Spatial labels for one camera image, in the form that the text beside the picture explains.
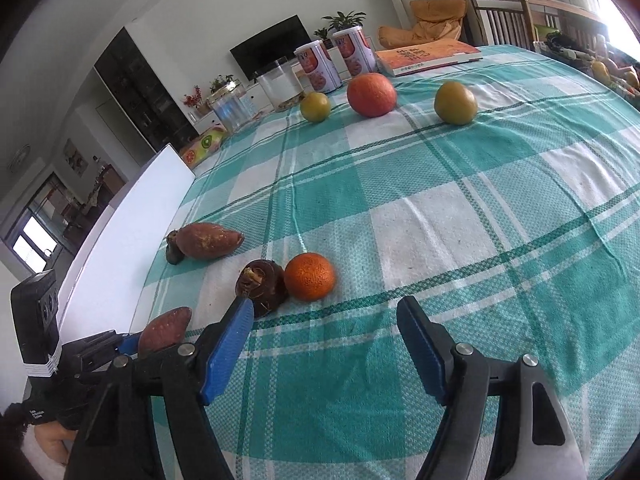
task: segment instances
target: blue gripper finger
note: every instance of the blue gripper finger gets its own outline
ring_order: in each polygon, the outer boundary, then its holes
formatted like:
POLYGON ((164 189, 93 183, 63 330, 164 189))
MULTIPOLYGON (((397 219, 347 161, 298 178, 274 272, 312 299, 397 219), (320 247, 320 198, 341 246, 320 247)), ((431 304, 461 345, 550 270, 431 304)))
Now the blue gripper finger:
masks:
POLYGON ((142 332, 137 332, 135 334, 129 334, 124 336, 122 339, 122 343, 118 345, 118 352, 121 354, 134 355, 138 353, 138 341, 140 341, 140 334, 142 332))
POLYGON ((221 395, 231 378, 238 356, 254 324, 254 304, 247 298, 237 298, 240 305, 207 361, 200 398, 205 406, 221 395))
POLYGON ((453 339, 443 326, 429 321, 413 296, 407 296, 398 302, 396 320, 424 391, 444 406, 447 402, 447 382, 450 377, 447 362, 450 360, 452 367, 449 349, 453 339), (436 328, 444 331, 444 334, 439 330, 436 330, 435 334, 430 333, 436 328))

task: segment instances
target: green plant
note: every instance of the green plant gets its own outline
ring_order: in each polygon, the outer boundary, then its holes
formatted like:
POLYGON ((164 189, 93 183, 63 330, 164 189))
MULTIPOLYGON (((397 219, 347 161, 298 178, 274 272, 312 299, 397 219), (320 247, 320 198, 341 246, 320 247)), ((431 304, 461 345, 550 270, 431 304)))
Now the green plant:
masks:
POLYGON ((231 74, 227 75, 227 76, 219 75, 217 78, 215 78, 211 82, 211 88, 210 88, 211 93, 215 94, 215 92, 217 92, 221 88, 223 88, 226 85, 228 85, 229 83, 231 83, 234 79, 235 79, 235 77, 233 77, 231 74))
POLYGON ((338 11, 337 16, 323 16, 323 20, 329 20, 329 30, 343 30, 356 25, 362 26, 366 12, 355 12, 352 10, 349 14, 338 11))
POLYGON ((319 28, 314 34, 323 41, 329 39, 329 29, 326 27, 319 28))

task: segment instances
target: metal screw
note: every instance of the metal screw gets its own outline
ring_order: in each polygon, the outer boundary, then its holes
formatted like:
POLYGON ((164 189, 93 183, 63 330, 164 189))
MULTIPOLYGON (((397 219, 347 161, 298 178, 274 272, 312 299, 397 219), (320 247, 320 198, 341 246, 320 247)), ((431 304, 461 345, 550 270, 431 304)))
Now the metal screw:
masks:
POLYGON ((522 362, 527 366, 538 366, 538 358, 533 354, 524 354, 522 356, 522 362))
POLYGON ((469 343, 458 343, 456 352, 462 355, 471 355, 474 352, 474 348, 469 343))
POLYGON ((193 355, 195 351, 196 351, 196 347, 191 343, 183 343, 180 346, 178 346, 178 354, 181 355, 182 357, 193 355))
POLYGON ((129 363, 129 358, 126 355, 118 355, 113 359, 113 366, 116 368, 124 368, 129 363))

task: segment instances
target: wall picture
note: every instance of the wall picture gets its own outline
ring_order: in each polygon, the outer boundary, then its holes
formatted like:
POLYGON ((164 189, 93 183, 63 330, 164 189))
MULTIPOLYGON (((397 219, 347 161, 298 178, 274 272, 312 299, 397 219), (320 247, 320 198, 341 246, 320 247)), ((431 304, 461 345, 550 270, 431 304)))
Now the wall picture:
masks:
POLYGON ((71 142, 71 139, 66 140, 64 155, 66 163, 74 170, 77 176, 82 176, 84 170, 87 167, 87 161, 84 160, 81 153, 76 148, 75 144, 71 142))

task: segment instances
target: clear plastic container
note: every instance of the clear plastic container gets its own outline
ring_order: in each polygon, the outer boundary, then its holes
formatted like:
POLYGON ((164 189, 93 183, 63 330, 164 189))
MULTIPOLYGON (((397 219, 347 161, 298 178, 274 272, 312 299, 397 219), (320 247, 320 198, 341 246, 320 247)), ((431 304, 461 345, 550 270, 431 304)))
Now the clear plastic container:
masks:
POLYGON ((302 100, 302 85, 286 57, 269 63, 255 76, 275 110, 286 110, 302 100))
POLYGON ((207 97, 207 103, 229 134, 238 131, 257 113, 251 98, 238 79, 207 97))

